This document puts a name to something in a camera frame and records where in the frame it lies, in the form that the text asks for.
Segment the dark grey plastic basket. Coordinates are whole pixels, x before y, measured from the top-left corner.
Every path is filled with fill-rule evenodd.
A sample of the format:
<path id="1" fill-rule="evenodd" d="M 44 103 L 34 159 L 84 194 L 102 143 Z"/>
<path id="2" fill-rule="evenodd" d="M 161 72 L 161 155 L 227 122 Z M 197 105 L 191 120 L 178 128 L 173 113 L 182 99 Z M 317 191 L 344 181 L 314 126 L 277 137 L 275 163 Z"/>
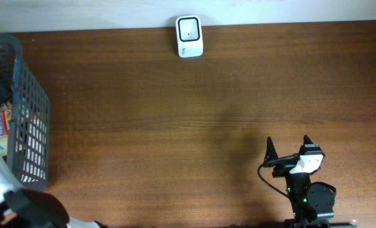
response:
<path id="1" fill-rule="evenodd" d="M 51 105 L 23 59 L 20 41 L 0 34 L 0 106 L 10 101 L 6 163 L 27 188 L 45 190 L 49 182 Z"/>

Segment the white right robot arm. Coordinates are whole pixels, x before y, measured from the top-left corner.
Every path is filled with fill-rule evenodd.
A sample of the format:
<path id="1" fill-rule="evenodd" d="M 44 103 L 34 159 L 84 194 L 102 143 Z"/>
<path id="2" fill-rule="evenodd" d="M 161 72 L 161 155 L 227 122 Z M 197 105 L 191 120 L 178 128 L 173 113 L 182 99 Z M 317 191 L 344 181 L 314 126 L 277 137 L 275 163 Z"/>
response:
<path id="1" fill-rule="evenodd" d="M 267 138 L 266 154 L 257 169 L 259 178 L 274 191 L 290 201 L 293 219 L 286 219 L 284 227 L 330 227 L 329 219 L 334 217 L 337 190 L 324 182 L 311 182 L 310 176 L 321 168 L 325 154 L 318 144 L 305 135 L 298 153 L 279 157 L 272 138 Z M 283 192 L 266 181 L 262 168 L 272 168 L 274 178 L 283 177 L 286 190 Z"/>

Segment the white barcode scanner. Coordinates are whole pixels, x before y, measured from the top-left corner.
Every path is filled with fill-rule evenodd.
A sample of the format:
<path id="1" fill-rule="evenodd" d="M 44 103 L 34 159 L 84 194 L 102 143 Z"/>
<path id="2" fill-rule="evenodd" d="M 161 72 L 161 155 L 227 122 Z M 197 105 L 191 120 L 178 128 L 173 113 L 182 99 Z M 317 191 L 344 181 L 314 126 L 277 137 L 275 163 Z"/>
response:
<path id="1" fill-rule="evenodd" d="M 186 15 L 176 19 L 176 37 L 180 58 L 202 56 L 204 42 L 202 24 L 198 16 Z"/>

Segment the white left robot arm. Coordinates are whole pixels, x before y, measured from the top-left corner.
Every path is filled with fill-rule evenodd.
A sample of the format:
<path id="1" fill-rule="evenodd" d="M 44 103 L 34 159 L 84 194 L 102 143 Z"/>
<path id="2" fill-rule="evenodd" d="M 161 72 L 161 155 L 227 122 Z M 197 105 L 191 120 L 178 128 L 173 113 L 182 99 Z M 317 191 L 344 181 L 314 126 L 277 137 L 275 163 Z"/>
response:
<path id="1" fill-rule="evenodd" d="M 0 155 L 0 227 L 106 227 L 70 217 L 52 194 L 27 189 Z"/>

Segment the orange spaghetti packet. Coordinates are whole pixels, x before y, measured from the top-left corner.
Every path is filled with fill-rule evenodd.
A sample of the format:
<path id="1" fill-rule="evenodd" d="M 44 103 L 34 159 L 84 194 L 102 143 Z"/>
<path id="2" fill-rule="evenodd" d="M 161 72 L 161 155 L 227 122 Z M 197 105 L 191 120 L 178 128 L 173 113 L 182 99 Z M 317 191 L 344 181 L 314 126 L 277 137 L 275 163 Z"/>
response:
<path id="1" fill-rule="evenodd" d="M 10 101 L 0 106 L 0 137 L 5 137 L 9 134 L 12 107 L 13 105 Z"/>

